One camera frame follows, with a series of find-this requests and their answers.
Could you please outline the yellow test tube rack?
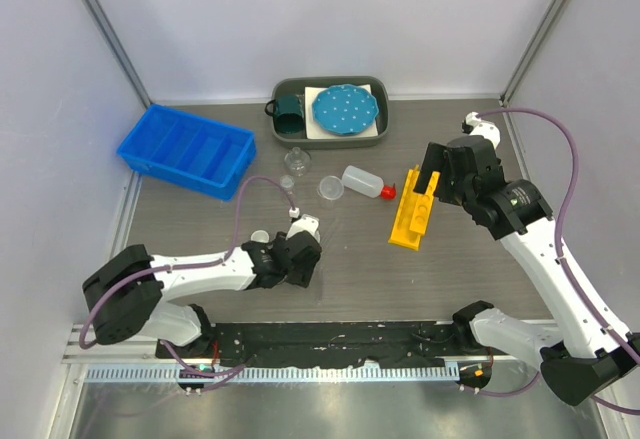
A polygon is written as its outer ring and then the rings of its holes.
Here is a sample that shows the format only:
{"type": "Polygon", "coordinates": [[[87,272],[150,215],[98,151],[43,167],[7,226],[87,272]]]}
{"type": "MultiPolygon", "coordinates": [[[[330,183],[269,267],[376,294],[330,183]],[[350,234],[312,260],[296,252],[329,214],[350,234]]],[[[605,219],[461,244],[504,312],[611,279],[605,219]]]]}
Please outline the yellow test tube rack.
{"type": "Polygon", "coordinates": [[[388,240],[390,244],[415,251],[420,250],[422,238],[428,229],[440,173],[431,175],[424,194],[414,191],[418,177],[418,166],[408,171],[388,240]]]}

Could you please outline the blue plastic divided bin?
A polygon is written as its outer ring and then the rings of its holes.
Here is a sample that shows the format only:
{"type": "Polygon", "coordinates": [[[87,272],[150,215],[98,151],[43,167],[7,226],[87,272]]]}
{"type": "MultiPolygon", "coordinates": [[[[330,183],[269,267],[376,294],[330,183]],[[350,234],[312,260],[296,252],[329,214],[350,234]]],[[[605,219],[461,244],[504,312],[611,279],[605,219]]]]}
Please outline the blue plastic divided bin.
{"type": "Polygon", "coordinates": [[[117,149],[143,175],[231,200],[257,153],[249,129],[153,104],[117,149]]]}

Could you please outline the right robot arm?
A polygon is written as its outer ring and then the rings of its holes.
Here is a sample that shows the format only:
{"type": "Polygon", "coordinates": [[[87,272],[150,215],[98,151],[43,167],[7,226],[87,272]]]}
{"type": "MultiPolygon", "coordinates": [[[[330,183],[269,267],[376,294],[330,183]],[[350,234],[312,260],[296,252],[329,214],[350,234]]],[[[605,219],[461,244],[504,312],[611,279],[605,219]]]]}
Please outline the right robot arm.
{"type": "Polygon", "coordinates": [[[476,301],[453,315],[451,339],[465,354],[490,347],[535,368],[564,403],[577,406],[635,367],[639,336],[597,297],[569,250],[558,250],[558,218],[526,179],[508,181],[494,144],[479,135],[428,144],[417,193],[460,206],[516,260],[558,330],[515,319],[476,301]]]}

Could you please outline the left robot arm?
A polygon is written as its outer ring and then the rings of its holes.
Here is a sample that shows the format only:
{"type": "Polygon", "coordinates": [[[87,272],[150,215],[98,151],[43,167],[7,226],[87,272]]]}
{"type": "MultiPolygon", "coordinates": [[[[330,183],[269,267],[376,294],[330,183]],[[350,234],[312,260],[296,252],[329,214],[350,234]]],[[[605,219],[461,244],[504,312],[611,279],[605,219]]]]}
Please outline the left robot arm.
{"type": "Polygon", "coordinates": [[[203,357],[213,344],[209,319],[200,307],[178,306],[176,300],[282,283],[306,288],[321,253],[320,234],[307,230],[279,232],[268,243],[248,241],[232,251],[200,256],[153,256],[141,244],[129,246],[82,285],[89,317],[80,347],[143,335],[203,357]]]}

